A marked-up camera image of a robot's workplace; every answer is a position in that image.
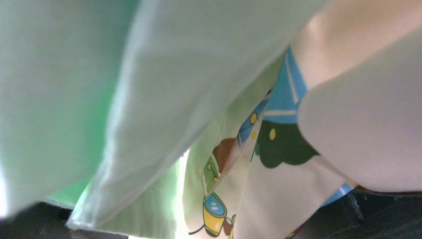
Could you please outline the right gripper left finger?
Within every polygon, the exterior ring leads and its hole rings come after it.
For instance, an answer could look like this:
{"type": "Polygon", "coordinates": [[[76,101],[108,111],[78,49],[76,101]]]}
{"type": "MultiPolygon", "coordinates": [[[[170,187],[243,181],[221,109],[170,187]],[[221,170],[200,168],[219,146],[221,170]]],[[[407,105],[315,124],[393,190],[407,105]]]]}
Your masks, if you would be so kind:
{"type": "Polygon", "coordinates": [[[1,239],[127,239],[128,236],[72,230],[66,221],[72,211],[44,202],[0,220],[1,239]]]}

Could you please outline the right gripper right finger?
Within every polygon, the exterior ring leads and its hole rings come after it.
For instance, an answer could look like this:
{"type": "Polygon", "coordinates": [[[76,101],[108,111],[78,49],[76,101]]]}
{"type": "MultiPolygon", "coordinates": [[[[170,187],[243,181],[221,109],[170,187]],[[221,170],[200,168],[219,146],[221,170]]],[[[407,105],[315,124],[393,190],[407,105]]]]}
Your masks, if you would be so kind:
{"type": "Polygon", "coordinates": [[[422,194],[377,193],[357,188],[321,207],[297,239],[420,239],[422,194]]]}

